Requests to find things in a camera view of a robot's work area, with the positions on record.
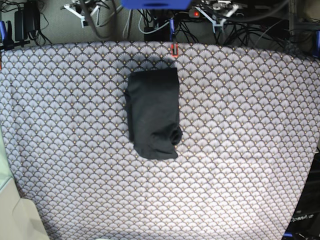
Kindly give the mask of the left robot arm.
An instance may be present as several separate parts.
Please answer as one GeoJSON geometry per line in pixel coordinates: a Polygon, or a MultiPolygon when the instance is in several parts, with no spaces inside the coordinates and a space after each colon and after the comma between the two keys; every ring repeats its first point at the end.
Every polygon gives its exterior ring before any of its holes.
{"type": "Polygon", "coordinates": [[[273,17],[288,5],[288,0],[201,0],[194,7],[215,20],[251,23],[273,17]]]}

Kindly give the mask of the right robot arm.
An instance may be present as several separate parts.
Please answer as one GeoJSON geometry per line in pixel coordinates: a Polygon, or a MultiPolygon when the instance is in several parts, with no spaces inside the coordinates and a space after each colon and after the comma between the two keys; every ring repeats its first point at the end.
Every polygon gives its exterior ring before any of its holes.
{"type": "Polygon", "coordinates": [[[93,19],[91,17],[90,12],[89,12],[89,8],[86,6],[85,1],[79,0],[80,8],[84,13],[84,19],[87,21],[87,23],[90,26],[94,35],[101,41],[108,41],[110,38],[112,38],[112,36],[116,32],[116,26],[117,26],[117,10],[116,10],[116,8],[117,7],[116,7],[114,0],[112,0],[111,3],[114,8],[114,15],[113,15],[114,26],[109,29],[109,32],[107,35],[101,35],[100,32],[98,31],[98,29],[96,28],[96,25],[93,22],[93,19]]]}

